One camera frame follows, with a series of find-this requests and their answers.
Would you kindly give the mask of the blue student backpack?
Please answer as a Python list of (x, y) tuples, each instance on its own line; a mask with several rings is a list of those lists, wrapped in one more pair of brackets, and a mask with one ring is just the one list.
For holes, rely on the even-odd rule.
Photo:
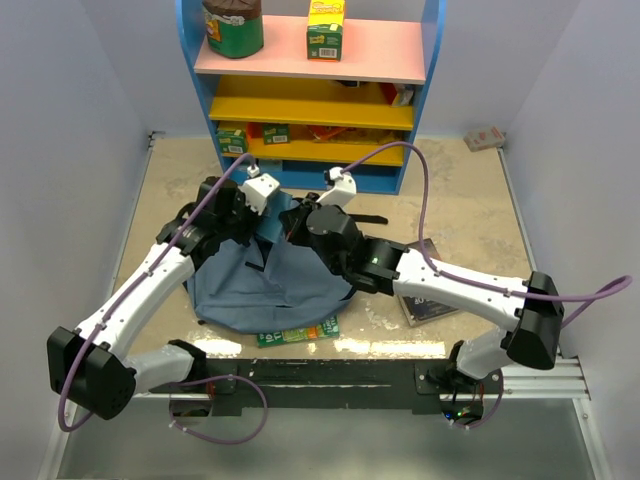
[[(210, 233), (212, 200), (192, 223)], [(349, 305), (356, 289), (331, 274), (312, 249), (285, 240), (277, 215), (300, 201), (276, 193), (248, 247), (222, 242), (183, 283), (199, 320), (239, 333), (271, 333), (314, 326)]]

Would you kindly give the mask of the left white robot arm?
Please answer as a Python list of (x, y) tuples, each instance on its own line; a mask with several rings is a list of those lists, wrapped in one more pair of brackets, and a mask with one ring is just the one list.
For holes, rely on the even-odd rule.
[(279, 183), (259, 174), (237, 184), (210, 177), (200, 186), (197, 205), (184, 206), (166, 224), (149, 253), (117, 292), (72, 330), (59, 327), (46, 348), (50, 385), (60, 401), (72, 401), (110, 420), (138, 394), (168, 384), (185, 392), (207, 380), (205, 353), (172, 340), (147, 354), (132, 356), (133, 341), (167, 297), (233, 240), (248, 245)]

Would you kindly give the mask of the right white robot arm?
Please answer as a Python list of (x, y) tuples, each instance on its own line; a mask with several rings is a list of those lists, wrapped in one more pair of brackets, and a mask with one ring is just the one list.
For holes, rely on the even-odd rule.
[(448, 363), (430, 372), (433, 382), (466, 393), (511, 364), (554, 368), (564, 308), (546, 298), (557, 293), (548, 275), (493, 277), (427, 262), (416, 249), (364, 235), (334, 205), (306, 200), (281, 212), (279, 220), (290, 243), (312, 249), (332, 274), (358, 291), (433, 300), (494, 324), (486, 334), (457, 342)]

